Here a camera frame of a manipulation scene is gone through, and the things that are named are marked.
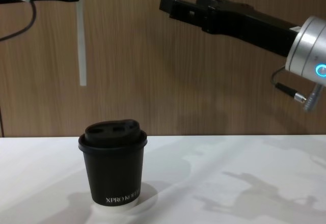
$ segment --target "wood panel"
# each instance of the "wood panel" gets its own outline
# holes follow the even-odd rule
[[[232,1],[298,24],[311,15],[326,19],[325,0]],[[155,135],[326,133],[325,97],[307,114],[270,85],[284,58],[171,20],[158,5],[85,0],[88,85],[82,88],[75,5],[38,3],[33,29],[0,43],[6,135],[79,135],[91,123],[122,118]],[[0,6],[0,15],[1,35],[30,17],[22,5]],[[280,79],[305,94],[313,88],[295,75]]]

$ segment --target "tabletop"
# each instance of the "tabletop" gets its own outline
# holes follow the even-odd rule
[[[121,213],[94,208],[78,138],[0,138],[0,223],[325,224],[324,138],[150,136]]]

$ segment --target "blue indicator light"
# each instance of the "blue indicator light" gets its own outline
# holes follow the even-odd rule
[[[326,65],[317,65],[316,66],[316,74],[321,77],[326,77]]]

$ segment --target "white table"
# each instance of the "white table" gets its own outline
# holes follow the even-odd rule
[[[140,202],[93,208],[77,138],[0,139],[1,224],[325,224],[325,136],[157,136]]]

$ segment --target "black coffee cup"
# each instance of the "black coffee cup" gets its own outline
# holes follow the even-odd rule
[[[79,138],[94,202],[121,206],[140,195],[147,135],[135,120],[89,126]]]

